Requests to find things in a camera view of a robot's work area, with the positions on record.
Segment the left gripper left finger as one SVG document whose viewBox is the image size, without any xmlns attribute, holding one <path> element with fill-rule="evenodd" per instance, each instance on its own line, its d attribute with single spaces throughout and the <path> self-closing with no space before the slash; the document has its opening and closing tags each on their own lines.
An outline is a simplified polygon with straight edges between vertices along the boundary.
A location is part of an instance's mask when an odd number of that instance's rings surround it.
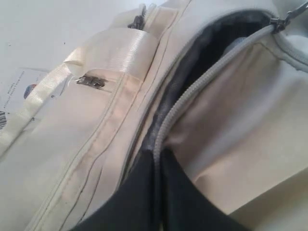
<svg viewBox="0 0 308 231">
<path fill-rule="evenodd" d="M 144 151 L 125 182 L 111 198 L 73 231 L 157 231 L 154 161 Z"/>
</svg>

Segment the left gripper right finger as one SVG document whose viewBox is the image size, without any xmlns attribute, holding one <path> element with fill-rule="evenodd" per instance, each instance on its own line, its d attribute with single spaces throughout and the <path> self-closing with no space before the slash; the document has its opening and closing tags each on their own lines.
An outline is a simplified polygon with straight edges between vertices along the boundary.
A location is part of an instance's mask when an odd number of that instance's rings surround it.
<svg viewBox="0 0 308 231">
<path fill-rule="evenodd" d="M 205 198 L 164 149 L 160 157 L 162 226 L 165 231 L 247 231 Z"/>
</svg>

